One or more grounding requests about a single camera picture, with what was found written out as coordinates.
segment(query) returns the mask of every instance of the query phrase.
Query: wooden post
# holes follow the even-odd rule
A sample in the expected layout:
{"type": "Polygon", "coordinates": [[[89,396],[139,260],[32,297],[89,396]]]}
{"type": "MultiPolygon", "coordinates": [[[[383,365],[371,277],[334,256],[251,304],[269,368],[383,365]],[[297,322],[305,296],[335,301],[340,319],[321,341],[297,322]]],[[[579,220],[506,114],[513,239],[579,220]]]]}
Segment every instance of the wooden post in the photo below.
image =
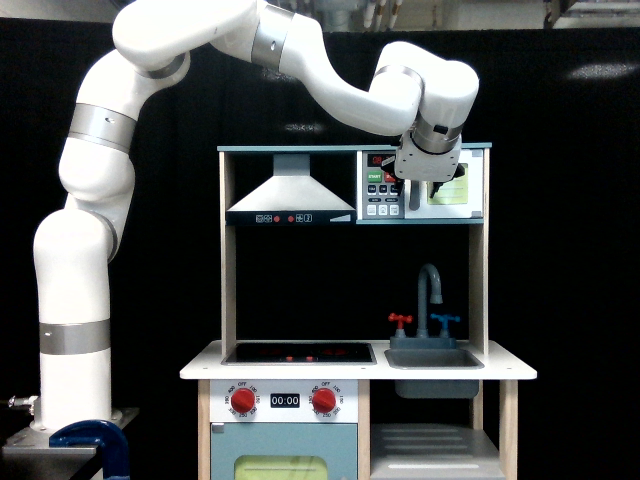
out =
{"type": "Polygon", "coordinates": [[[469,225],[469,341],[489,353],[489,149],[483,153],[483,223],[469,225]]]}
{"type": "Polygon", "coordinates": [[[222,304],[222,357],[236,344],[236,230],[227,227],[226,213],[233,201],[233,164],[220,153],[220,286],[222,304]]]}
{"type": "Polygon", "coordinates": [[[358,480],[371,477],[371,384],[358,380],[358,480]]]}
{"type": "Polygon", "coordinates": [[[470,405],[471,428],[484,430],[484,380],[480,380],[480,390],[470,405]]]}
{"type": "Polygon", "coordinates": [[[198,380],[198,480],[211,480],[209,380],[198,380]]]}
{"type": "Polygon", "coordinates": [[[500,380],[500,468],[518,478],[518,381],[500,380]]]}

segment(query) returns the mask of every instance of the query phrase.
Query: oven window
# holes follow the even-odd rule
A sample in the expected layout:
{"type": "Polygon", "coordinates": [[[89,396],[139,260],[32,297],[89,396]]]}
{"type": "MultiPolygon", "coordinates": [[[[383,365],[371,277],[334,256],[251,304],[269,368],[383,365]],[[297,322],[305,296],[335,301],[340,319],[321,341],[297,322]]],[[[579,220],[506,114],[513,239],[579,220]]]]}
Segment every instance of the oven window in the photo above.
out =
{"type": "Polygon", "coordinates": [[[243,455],[235,463],[235,480],[329,480],[320,457],[243,455]]]}

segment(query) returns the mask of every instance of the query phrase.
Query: timer display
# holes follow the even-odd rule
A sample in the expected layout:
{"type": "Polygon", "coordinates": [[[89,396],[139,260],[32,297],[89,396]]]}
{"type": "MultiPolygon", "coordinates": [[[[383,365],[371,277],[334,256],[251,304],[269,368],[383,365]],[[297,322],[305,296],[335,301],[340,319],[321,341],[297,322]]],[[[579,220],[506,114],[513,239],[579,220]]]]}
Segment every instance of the timer display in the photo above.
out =
{"type": "Polygon", "coordinates": [[[395,153],[374,153],[367,156],[367,167],[381,167],[389,157],[394,157],[395,153]]]}
{"type": "Polygon", "coordinates": [[[271,408],[300,408],[300,394],[272,393],[271,408]]]}

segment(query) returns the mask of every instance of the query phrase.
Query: toy sink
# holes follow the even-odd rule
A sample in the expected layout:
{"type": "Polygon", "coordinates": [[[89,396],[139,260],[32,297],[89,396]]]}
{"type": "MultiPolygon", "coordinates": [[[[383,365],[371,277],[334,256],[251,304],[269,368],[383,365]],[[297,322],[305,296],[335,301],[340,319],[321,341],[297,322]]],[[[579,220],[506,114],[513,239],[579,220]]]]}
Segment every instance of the toy sink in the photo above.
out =
{"type": "Polygon", "coordinates": [[[392,368],[484,368],[484,364],[467,350],[395,349],[385,350],[392,368]]]}
{"type": "MultiPolygon", "coordinates": [[[[402,369],[484,368],[484,364],[466,350],[395,349],[385,350],[389,366],[402,369]]],[[[402,398],[473,398],[478,380],[396,380],[396,393],[402,398]]]]}

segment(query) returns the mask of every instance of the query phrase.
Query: white robotic arm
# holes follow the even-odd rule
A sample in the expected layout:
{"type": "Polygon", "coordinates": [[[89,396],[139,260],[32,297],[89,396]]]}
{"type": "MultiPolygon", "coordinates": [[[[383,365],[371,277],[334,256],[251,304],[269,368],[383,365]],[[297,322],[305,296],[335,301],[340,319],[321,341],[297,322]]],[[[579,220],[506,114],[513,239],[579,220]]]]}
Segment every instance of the white robotic arm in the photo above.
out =
{"type": "Polygon", "coordinates": [[[137,0],[113,27],[117,50],[87,74],[60,160],[65,209],[34,240],[41,343],[40,428],[111,416],[109,285],[133,193],[129,145],[144,102],[187,73],[205,43],[300,79],[342,123],[402,135],[398,178],[444,182],[478,90],[473,70],[404,42],[380,56],[369,91],[344,82],[320,25],[263,0],[137,0]]]}

